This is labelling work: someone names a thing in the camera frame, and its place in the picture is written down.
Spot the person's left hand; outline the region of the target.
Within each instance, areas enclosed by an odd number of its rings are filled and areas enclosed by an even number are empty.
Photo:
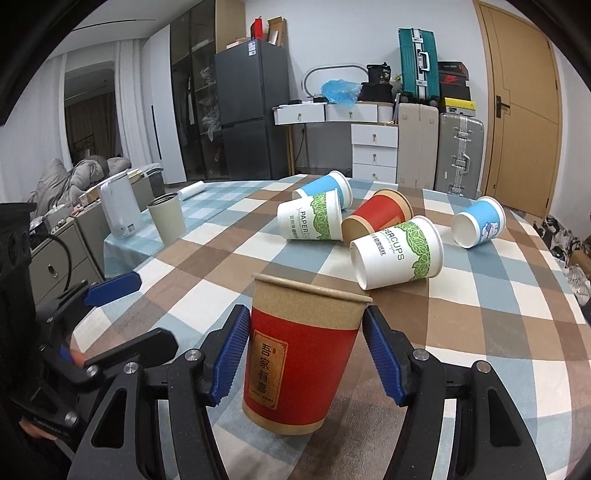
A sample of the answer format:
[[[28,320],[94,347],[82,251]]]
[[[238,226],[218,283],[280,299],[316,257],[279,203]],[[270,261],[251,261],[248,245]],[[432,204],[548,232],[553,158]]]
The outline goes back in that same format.
[[[19,421],[19,425],[29,436],[31,436],[35,439],[43,438],[43,439],[47,439],[50,441],[55,441],[57,439],[57,437],[55,435],[52,435],[51,433],[48,433],[48,432],[40,429],[39,427],[37,427],[36,425],[31,423],[26,418],[22,418]]]

